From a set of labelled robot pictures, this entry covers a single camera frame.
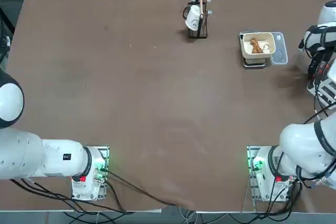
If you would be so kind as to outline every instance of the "wire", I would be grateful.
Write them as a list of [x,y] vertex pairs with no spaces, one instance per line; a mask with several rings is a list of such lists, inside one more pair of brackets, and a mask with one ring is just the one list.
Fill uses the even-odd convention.
[[78,216],[78,217],[73,217],[73,220],[71,221],[71,222],[69,222],[69,224],[72,224],[72,223],[74,223],[76,220],[79,220],[79,221],[81,221],[80,220],[80,217],[82,217],[82,216],[84,216],[84,215],[86,215],[86,213],[84,212],[84,213],[82,213],[80,216]]
[[69,200],[69,201],[72,201],[72,202],[80,202],[80,203],[83,203],[83,204],[87,204],[87,205],[91,205],[91,206],[95,206],[95,207],[100,207],[100,208],[103,208],[103,209],[107,209],[107,210],[111,210],[111,211],[116,211],[116,212],[119,212],[119,213],[123,214],[123,212],[121,212],[119,210],[116,210],[114,208],[111,208],[111,207],[102,206],[102,205],[95,204],[95,203],[92,203],[92,202],[89,202],[89,201],[85,201],[85,200],[72,199],[72,198],[69,198],[69,197],[64,196],[62,194],[56,194],[56,195],[59,195],[63,199],[59,198],[59,197],[55,197],[55,196],[52,197],[50,194],[54,195],[55,193],[52,193],[49,190],[48,191],[44,191],[46,194],[42,194],[42,193],[36,192],[34,190],[30,190],[29,188],[21,185],[19,182],[15,181],[14,179],[10,179],[10,181],[12,181],[14,184],[16,184],[17,186],[19,186],[23,190],[28,191],[29,193],[32,193],[32,194],[35,194],[35,195],[43,196],[43,197],[54,199],[54,200],[61,200],[61,201]]
[[[283,154],[284,154],[284,153],[282,152],[281,155],[280,155],[280,157],[279,157],[279,161],[278,161],[278,165],[277,165],[276,173],[278,173],[278,171],[279,171],[280,162],[281,162],[281,160],[282,160],[282,157],[284,156]],[[271,213],[271,210],[272,210],[272,207],[273,207],[273,205],[274,205],[274,202],[277,200],[277,198],[280,196],[280,194],[286,189],[286,188],[284,188],[282,191],[280,191],[280,193],[278,193],[278,195],[276,196],[276,198],[274,199],[274,201],[273,201],[273,203],[272,203],[272,195],[273,195],[273,192],[274,192],[275,183],[276,183],[276,176],[274,176],[273,186],[272,186],[272,190],[271,190],[271,193],[270,193],[270,196],[269,196],[270,199],[269,199],[269,202],[268,202],[267,210],[266,210],[263,214],[256,213],[257,216],[254,217],[254,218],[253,218],[251,221],[249,221],[249,222],[240,222],[240,221],[238,221],[237,219],[235,219],[231,214],[229,214],[230,217],[233,218],[236,222],[238,222],[238,223],[240,223],[240,224],[250,224],[250,223],[252,223],[253,221],[255,221],[255,220],[257,220],[257,219],[262,220],[262,219],[265,219],[265,218],[269,218],[269,219],[271,219],[271,220],[273,220],[273,221],[278,221],[278,222],[281,222],[281,221],[284,221],[284,220],[288,219],[289,216],[290,216],[290,214],[291,214],[291,211],[292,211],[292,206],[296,203],[296,200],[297,200],[298,196],[296,196],[296,200],[295,200],[295,201],[293,201],[292,198],[291,198],[292,201],[291,201],[291,206],[290,206],[290,208],[288,208],[288,204],[289,204],[289,202],[287,202],[286,205],[285,205],[285,207],[284,207],[284,209],[282,209],[282,210],[280,210],[280,211],[278,211],[278,212],[275,212],[275,213]],[[279,215],[283,215],[283,214],[285,214],[285,213],[287,213],[287,212],[288,212],[288,215],[287,215],[284,219],[282,219],[282,220],[277,220],[277,219],[273,219],[273,218],[270,217],[270,216],[279,216]]]
[[214,219],[212,221],[208,221],[204,224],[212,224],[212,223],[218,222],[219,220],[223,219],[225,216],[227,216],[227,214],[223,214],[223,215],[219,216],[217,219]]
[[312,115],[311,117],[309,117],[307,120],[305,120],[305,122],[303,124],[306,124],[306,123],[310,122],[317,115],[321,114],[323,111],[327,110],[328,108],[333,107],[334,105],[336,105],[336,102],[330,103],[328,106],[326,106],[323,109],[319,110],[317,113],[315,113],[314,115]]
[[[320,68],[321,68],[321,65],[323,63],[323,60],[324,60],[325,56],[326,56],[326,53],[323,55],[322,59],[320,60],[320,63],[318,65],[318,67],[316,68],[315,79],[313,80],[314,86],[315,86],[315,96],[314,96],[314,110],[315,110],[315,113],[316,113],[315,100],[317,100],[319,102],[320,107],[323,108],[323,105],[322,105],[322,103],[320,101],[319,88],[320,88],[322,76],[324,75],[324,71],[325,71],[326,65],[327,65],[327,63],[324,64],[323,69],[320,71]],[[324,114],[327,117],[329,116],[326,111],[324,111]]]
[[83,214],[81,214],[80,216],[77,216],[77,217],[71,216],[70,214],[68,214],[68,213],[66,213],[66,212],[63,212],[63,214],[65,214],[66,216],[68,216],[68,217],[70,217],[70,218],[73,219],[69,224],[75,222],[76,220],[78,220],[78,221],[80,221],[80,222],[82,222],[82,223],[87,223],[87,224],[104,224],[104,223],[109,223],[109,222],[111,222],[111,223],[115,223],[115,220],[117,220],[117,219],[119,219],[119,218],[121,218],[121,217],[123,217],[123,216],[125,215],[125,214],[122,214],[122,215],[120,215],[120,216],[118,216],[118,217],[116,217],[116,218],[111,219],[111,218],[108,217],[107,215],[105,215],[105,214],[103,214],[102,212],[100,212],[99,215],[104,216],[104,217],[107,218],[108,220],[107,220],[107,221],[99,221],[99,222],[91,222],[91,221],[81,220],[80,218],[81,218],[82,216],[84,216],[84,215],[87,215],[87,214],[89,214],[89,215],[96,215],[96,214],[92,214],[92,213],[90,213],[90,212],[87,212],[87,213],[83,213]]
[[114,187],[112,186],[112,184],[110,182],[108,182],[107,180],[105,181],[105,183],[111,188],[112,192],[113,192],[113,195],[115,197],[115,201],[117,202],[117,205],[119,207],[119,209],[125,214],[125,215],[128,215],[128,214],[132,214],[132,212],[128,213],[122,206],[121,206],[121,203],[119,201],[119,198],[118,198],[118,195],[117,195],[117,192],[115,191]]
[[195,221],[193,222],[193,224],[197,223],[197,219],[198,219],[198,215],[196,211],[191,211],[190,215],[188,216],[188,213],[190,212],[190,210],[187,211],[186,216],[184,216],[181,212],[181,208],[180,209],[180,214],[182,216],[182,218],[184,219],[182,224],[186,223],[189,224],[189,220],[191,220],[194,216],[195,216]]
[[[27,183],[27,181],[25,181],[24,179],[21,179],[21,181],[27,186],[27,187],[29,187],[29,188],[31,188],[31,189],[33,189],[33,190],[35,190],[35,191],[40,191],[40,192],[45,192],[45,193],[49,193],[49,194],[51,194],[51,195],[53,195],[53,196],[55,196],[55,197],[57,197],[57,198],[59,198],[60,199],[60,197],[63,197],[63,198],[67,198],[67,197],[64,197],[62,194],[55,194],[55,193],[53,193],[53,192],[51,192],[51,191],[49,191],[48,189],[46,189],[45,187],[43,187],[42,185],[40,185],[40,184],[38,184],[38,183],[34,183],[35,185],[37,185],[37,186],[39,186],[40,188],[42,188],[42,190],[41,189],[38,189],[38,188],[36,188],[36,187],[34,187],[34,186],[32,186],[32,185],[30,185],[29,183]],[[79,212],[79,210],[77,210],[74,206],[72,206],[71,204],[69,204],[68,202],[66,202],[65,201],[65,199],[64,200],[62,200],[65,204],[67,204],[71,209],[73,209],[74,211],[76,211],[76,212]],[[73,203],[75,203],[78,207],[79,207],[79,209],[80,210],[82,210],[83,212],[86,212],[78,203],[76,203],[75,201],[73,201]]]
[[108,172],[109,174],[111,174],[112,176],[116,177],[117,179],[123,181],[124,183],[126,183],[127,185],[129,185],[130,187],[132,187],[133,189],[135,189],[136,191],[138,191],[139,193],[142,193],[142,194],[145,194],[146,196],[150,197],[151,199],[154,199],[162,204],[165,204],[165,205],[168,205],[168,206],[176,206],[176,204],[173,204],[173,203],[170,203],[170,202],[167,202],[167,201],[164,201],[164,200],[161,200],[161,199],[158,199],[156,198],[155,196],[147,193],[145,190],[142,190],[140,189],[139,187],[131,184],[130,182],[126,181],[125,179],[121,178],[120,176],[118,176],[117,174],[107,170],[107,169],[104,169],[102,168],[101,169],[102,172]]

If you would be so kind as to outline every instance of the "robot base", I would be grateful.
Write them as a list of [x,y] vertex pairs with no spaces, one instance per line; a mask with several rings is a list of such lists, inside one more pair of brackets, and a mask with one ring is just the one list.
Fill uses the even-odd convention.
[[106,198],[107,186],[104,183],[108,174],[99,169],[108,169],[110,147],[87,146],[92,156],[91,169],[85,178],[76,182],[71,180],[72,198],[79,200],[102,200]]
[[[270,201],[270,195],[274,182],[274,175],[270,169],[269,152],[274,148],[272,146],[248,146],[247,157],[250,172],[250,185],[253,199],[262,201]],[[271,155],[274,159],[275,168],[278,166],[279,155]],[[271,200],[274,201],[281,190],[276,201],[286,201],[288,199],[287,192],[291,177],[276,177],[273,194]]]

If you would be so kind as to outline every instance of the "robotic arm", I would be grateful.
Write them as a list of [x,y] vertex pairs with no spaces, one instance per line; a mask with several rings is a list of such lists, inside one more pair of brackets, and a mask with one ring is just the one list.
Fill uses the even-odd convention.
[[[336,1],[327,2],[320,12],[318,24],[311,26],[302,39],[299,50],[311,56],[309,85],[315,94],[314,75],[322,61],[329,62],[336,49]],[[329,69],[326,87],[336,86],[336,63]],[[325,105],[335,101],[336,95],[328,92]],[[280,135],[279,146],[264,146],[253,160],[261,200],[286,201],[290,182],[294,178],[308,178],[315,183],[336,189],[336,113],[311,124],[291,124]]]
[[104,199],[101,185],[107,174],[100,169],[107,168],[107,161],[100,150],[11,128],[24,101],[19,83],[0,70],[0,179],[71,177],[73,198]]

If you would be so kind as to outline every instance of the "brown table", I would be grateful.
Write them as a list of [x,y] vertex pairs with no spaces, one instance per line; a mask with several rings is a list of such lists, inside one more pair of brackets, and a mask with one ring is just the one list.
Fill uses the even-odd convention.
[[[25,0],[8,66],[26,98],[16,127],[107,144],[110,168],[161,199],[241,211],[246,146],[278,144],[286,125],[313,113],[294,64],[328,0],[212,0],[209,38],[195,41],[181,15],[188,1]],[[238,33],[247,30],[283,32],[289,64],[245,70]],[[67,179],[39,181],[70,194]],[[126,209],[163,207],[116,187]],[[1,188],[2,210],[68,209],[7,181]],[[335,195],[305,190],[296,210],[336,212]],[[111,195],[101,203],[116,207]],[[249,197],[244,210],[253,210]]]

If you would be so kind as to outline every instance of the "white robot head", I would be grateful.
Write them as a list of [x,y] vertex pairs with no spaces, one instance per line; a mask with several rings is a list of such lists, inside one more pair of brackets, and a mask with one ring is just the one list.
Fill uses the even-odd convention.
[[317,24],[336,21],[336,1],[329,1],[323,6]]
[[13,125],[20,118],[24,104],[19,83],[0,70],[0,129]]

